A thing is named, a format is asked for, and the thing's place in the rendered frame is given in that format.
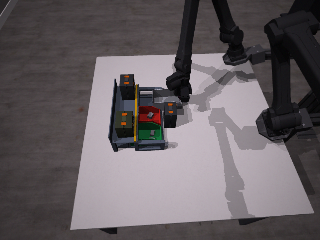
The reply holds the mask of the dark grey metal rack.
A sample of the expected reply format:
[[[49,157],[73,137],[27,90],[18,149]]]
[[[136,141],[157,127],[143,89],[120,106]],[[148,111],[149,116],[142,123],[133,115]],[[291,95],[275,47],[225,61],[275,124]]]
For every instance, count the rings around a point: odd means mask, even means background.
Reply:
[[[114,89],[109,125],[108,138],[114,152],[118,152],[118,149],[122,148],[135,148],[135,151],[164,151],[165,147],[169,147],[169,141],[164,140],[164,124],[163,124],[163,111],[161,114],[161,128],[162,128],[162,140],[138,140],[139,139],[139,107],[143,106],[154,106],[153,105],[153,94],[140,95],[140,92],[152,92],[153,90],[162,90],[162,87],[137,87],[137,130],[136,130],[136,141],[135,132],[134,137],[118,138],[115,125],[116,115],[119,111],[133,111],[134,125],[135,125],[135,100],[123,100],[120,90],[120,86],[117,85],[116,79],[114,79]],[[134,146],[131,146],[134,143]],[[145,146],[147,145],[147,146]]]

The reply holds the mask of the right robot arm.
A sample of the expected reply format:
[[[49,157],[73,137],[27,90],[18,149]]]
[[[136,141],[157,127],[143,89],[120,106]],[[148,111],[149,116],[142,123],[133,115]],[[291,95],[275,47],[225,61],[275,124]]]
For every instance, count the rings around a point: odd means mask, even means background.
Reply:
[[[179,47],[175,58],[176,72],[166,79],[170,91],[177,89],[181,95],[181,103],[190,101],[190,77],[192,67],[192,46],[196,28],[200,0],[185,0]],[[220,23],[220,40],[229,45],[227,55],[231,62],[247,58],[242,45],[244,32],[236,26],[227,0],[212,0]],[[188,86],[187,86],[188,85]],[[186,87],[183,87],[186,86]]]

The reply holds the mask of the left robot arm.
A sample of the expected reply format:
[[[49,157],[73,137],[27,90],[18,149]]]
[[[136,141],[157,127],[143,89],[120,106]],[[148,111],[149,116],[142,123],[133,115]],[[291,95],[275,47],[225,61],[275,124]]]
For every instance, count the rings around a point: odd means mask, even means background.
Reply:
[[[264,26],[273,82],[272,107],[262,114],[269,137],[288,135],[302,123],[300,107],[291,101],[291,55],[320,103],[320,45],[314,37],[319,26],[315,16],[304,10],[272,19]]]

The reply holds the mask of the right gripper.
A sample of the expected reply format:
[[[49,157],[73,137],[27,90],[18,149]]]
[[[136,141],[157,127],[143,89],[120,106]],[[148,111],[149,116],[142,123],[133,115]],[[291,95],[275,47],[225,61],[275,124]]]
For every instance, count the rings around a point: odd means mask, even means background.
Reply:
[[[189,84],[188,84],[188,85],[189,85]],[[183,86],[183,85],[182,85],[182,87],[187,87],[188,85],[186,85],[186,86]],[[190,92],[189,92],[189,94],[192,95],[192,93],[193,93],[193,91],[192,91],[192,85],[190,85]],[[175,95],[175,97],[178,97],[179,100],[181,101],[181,94],[178,94],[177,89],[174,90],[174,95]]]

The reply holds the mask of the red open bin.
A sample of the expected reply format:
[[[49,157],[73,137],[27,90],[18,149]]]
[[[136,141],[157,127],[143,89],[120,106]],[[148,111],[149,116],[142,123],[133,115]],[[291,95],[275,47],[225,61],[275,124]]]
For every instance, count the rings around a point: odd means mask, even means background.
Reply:
[[[154,114],[152,119],[148,118],[150,112]],[[153,106],[139,106],[138,123],[154,123],[161,126],[161,111]]]

